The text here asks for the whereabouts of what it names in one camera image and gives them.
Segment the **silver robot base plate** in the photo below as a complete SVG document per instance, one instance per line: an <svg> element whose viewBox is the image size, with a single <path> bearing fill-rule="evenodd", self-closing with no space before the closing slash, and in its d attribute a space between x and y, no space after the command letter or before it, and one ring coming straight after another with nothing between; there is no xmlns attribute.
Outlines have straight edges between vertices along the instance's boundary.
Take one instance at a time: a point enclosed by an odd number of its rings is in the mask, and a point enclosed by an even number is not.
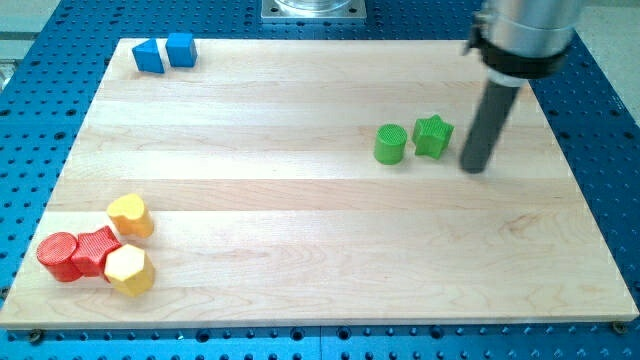
<svg viewBox="0 0 640 360"><path fill-rule="evenodd" d="M365 0L262 0L261 19L287 20L364 20Z"/></svg>

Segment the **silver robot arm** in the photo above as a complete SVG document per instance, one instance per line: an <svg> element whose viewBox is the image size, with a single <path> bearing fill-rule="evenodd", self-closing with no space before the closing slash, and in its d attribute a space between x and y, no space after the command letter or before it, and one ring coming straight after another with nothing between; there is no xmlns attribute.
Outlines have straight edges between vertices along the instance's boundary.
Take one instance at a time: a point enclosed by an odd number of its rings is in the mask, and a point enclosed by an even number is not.
<svg viewBox="0 0 640 360"><path fill-rule="evenodd" d="M516 88L564 63L583 0L485 0L472 16L463 51L480 52L489 80Z"/></svg>

